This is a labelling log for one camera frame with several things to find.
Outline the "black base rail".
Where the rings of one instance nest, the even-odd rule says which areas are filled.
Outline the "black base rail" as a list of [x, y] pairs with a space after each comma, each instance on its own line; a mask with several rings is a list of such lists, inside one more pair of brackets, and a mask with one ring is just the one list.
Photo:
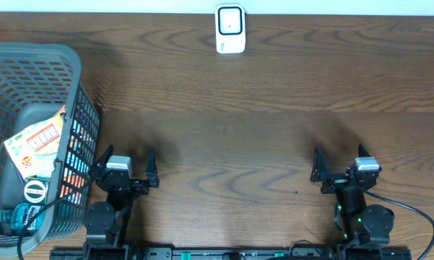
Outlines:
[[330, 248], [294, 247], [292, 249], [172, 249], [172, 248], [117, 248], [56, 249], [50, 260], [64, 259], [133, 259], [133, 260], [264, 260], [264, 259], [382, 259], [410, 260], [407, 249], [349, 249], [341, 255]]

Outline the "yellow snack bag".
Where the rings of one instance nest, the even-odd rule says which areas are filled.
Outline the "yellow snack bag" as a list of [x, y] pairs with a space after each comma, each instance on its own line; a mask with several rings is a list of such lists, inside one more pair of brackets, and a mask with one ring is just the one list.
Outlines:
[[17, 129], [4, 147], [21, 181], [51, 177], [65, 115], [65, 105], [34, 104], [18, 116]]

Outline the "white barcode scanner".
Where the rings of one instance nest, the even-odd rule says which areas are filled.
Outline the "white barcode scanner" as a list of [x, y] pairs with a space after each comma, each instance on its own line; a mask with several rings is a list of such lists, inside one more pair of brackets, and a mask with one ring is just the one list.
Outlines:
[[242, 53], [246, 48], [246, 13], [239, 4], [221, 4], [215, 10], [216, 50]]

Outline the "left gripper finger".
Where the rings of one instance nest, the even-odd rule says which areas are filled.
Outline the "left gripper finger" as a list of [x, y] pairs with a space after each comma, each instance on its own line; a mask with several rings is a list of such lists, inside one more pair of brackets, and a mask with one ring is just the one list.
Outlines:
[[113, 145], [110, 144], [106, 150], [104, 151], [104, 153], [98, 158], [96, 159], [96, 161], [93, 163], [93, 166], [103, 166], [105, 167], [107, 162], [109, 161], [109, 158], [112, 156], [113, 154]]
[[147, 165], [145, 168], [145, 175], [147, 177], [147, 180], [157, 180], [157, 167], [155, 163], [155, 150], [152, 149], [149, 152], [148, 158], [147, 158]]

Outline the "teal mouthwash bottle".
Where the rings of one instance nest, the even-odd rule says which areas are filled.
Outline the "teal mouthwash bottle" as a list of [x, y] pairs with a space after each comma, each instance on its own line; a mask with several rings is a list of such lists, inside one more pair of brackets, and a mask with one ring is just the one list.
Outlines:
[[19, 235], [29, 220], [44, 208], [41, 204], [23, 202], [14, 209], [0, 209], [0, 231], [5, 235]]

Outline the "green square box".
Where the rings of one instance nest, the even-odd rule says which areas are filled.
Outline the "green square box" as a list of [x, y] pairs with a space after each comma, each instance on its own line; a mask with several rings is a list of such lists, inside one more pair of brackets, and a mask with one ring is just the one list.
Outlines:
[[46, 204], [49, 183], [47, 178], [26, 178], [24, 200], [32, 204]]

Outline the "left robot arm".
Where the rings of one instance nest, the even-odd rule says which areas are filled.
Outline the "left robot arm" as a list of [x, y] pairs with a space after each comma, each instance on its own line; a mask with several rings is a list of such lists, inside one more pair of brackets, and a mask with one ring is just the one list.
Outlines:
[[105, 201], [91, 204], [84, 213], [87, 234], [83, 259], [144, 258], [143, 250], [126, 242], [125, 237], [134, 201], [160, 185], [154, 150], [149, 152], [144, 172], [144, 180], [133, 179], [131, 158], [114, 155], [113, 146], [109, 146], [91, 166], [90, 180], [107, 197]]

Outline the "grey plastic basket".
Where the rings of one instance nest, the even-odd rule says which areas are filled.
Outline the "grey plastic basket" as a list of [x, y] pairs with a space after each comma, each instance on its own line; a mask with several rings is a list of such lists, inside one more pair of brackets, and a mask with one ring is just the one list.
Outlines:
[[[22, 241], [22, 252], [41, 241], [65, 238], [82, 226], [88, 201], [88, 171], [95, 159], [100, 119], [81, 82], [78, 55], [59, 44], [0, 43], [0, 210], [25, 199], [25, 184], [4, 141], [65, 108], [61, 144], [45, 200], [58, 199], [43, 224]], [[0, 225], [0, 257], [17, 256], [19, 236]]]

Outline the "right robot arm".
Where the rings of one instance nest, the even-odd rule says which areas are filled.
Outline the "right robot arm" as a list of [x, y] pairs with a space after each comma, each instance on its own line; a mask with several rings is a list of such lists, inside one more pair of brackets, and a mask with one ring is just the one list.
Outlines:
[[344, 233], [335, 246], [338, 259], [382, 259], [390, 242], [394, 213], [380, 204], [367, 204], [365, 192], [376, 185], [382, 167], [363, 145], [345, 173], [330, 173], [320, 149], [314, 152], [310, 182], [321, 184], [322, 194], [337, 198], [334, 222]]

